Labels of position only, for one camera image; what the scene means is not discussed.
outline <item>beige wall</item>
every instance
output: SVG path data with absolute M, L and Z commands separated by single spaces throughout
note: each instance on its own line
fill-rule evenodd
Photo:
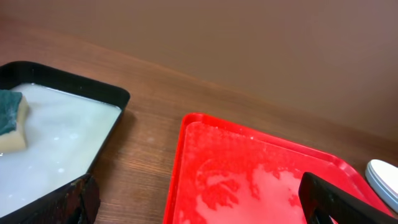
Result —
M 9 17 L 398 140 L 395 0 L 0 4 Z

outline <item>wooden surface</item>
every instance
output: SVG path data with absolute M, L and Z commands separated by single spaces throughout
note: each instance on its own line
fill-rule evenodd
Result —
M 161 223 L 180 122 L 200 111 L 335 154 L 362 175 L 367 162 L 398 165 L 398 143 L 202 82 L 9 19 L 0 19 L 0 64 L 28 60 L 117 85 L 132 96 L 93 174 L 98 223 Z

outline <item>brown wall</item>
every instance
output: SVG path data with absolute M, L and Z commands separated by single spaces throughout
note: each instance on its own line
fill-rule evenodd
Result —
M 398 140 L 395 0 L 0 4 L 9 17 Z

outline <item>red tray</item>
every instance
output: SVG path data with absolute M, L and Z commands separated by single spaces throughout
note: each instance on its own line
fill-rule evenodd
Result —
M 391 214 L 342 159 L 192 113 L 182 121 L 163 224 L 305 223 L 297 194 L 306 171 Z

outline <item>red tray rim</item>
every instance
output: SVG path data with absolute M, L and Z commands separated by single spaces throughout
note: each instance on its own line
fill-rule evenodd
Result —
M 308 156 L 316 157 L 318 159 L 326 160 L 328 162 L 334 163 L 335 166 L 339 167 L 341 170 L 345 171 L 349 178 L 355 183 L 358 190 L 363 194 L 364 198 L 368 199 L 371 205 L 380 211 L 392 215 L 390 210 L 384 205 L 382 200 L 374 193 L 372 188 L 368 185 L 368 183 L 364 180 L 364 178 L 359 174 L 351 165 L 349 165 L 344 160 L 336 157 L 327 152 L 319 151 L 317 149 L 313 149 L 311 147 L 303 146 L 298 143 L 294 143 L 292 141 L 282 139 L 279 137 L 272 136 L 270 134 L 262 133 L 255 129 L 251 129 L 240 124 L 232 123 L 227 120 L 219 119 L 205 113 L 189 113 L 186 114 L 181 123 L 180 134 L 178 137 L 177 150 L 175 152 L 174 159 L 174 167 L 172 171 L 172 176 L 170 180 L 169 194 L 167 196 L 167 203 L 165 207 L 163 224 L 172 224 L 174 219 L 174 208 L 175 208 L 175 199 L 177 198 L 177 190 L 178 190 L 178 177 L 180 175 L 180 167 L 182 160 L 182 152 L 185 142 L 185 133 L 186 128 L 189 124 L 194 122 L 202 122 L 205 124 L 209 124 L 211 126 L 216 126 L 219 128 L 226 129 L 231 131 L 232 133 L 242 134 L 242 135 L 251 135 L 254 139 L 268 142 L 270 144 L 274 144 L 287 150 L 292 150 L 295 152 L 299 152 Z

